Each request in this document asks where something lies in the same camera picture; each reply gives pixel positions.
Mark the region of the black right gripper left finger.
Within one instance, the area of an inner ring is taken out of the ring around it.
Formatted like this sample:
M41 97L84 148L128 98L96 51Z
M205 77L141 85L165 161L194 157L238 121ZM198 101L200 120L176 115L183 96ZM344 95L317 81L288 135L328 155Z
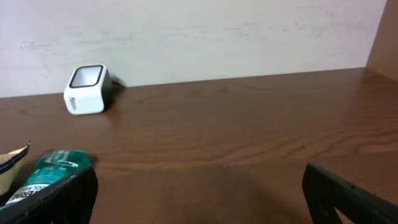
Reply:
M1 210L1 223L90 222L98 193L92 166L65 177L27 198Z

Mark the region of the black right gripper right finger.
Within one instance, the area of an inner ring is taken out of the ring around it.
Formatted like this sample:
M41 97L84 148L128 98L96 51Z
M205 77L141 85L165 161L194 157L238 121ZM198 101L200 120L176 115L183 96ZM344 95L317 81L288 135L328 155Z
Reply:
M302 190L314 223L341 223L341 212L353 223L397 224L397 205L316 164L306 165Z

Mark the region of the yellow snack bag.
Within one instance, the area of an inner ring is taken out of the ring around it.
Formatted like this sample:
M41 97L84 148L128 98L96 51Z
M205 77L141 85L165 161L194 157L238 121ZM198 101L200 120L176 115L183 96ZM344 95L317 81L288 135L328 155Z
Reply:
M1 154L1 195L9 191L11 185L19 173L25 156L28 154L30 141L23 148Z

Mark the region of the teal mouthwash bottle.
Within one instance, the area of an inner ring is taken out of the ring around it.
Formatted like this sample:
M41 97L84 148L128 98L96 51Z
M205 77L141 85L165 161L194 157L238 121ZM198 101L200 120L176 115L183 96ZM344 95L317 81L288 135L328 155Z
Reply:
M62 150L45 154L34 166L34 172L1 210L91 165L91 159L85 151Z

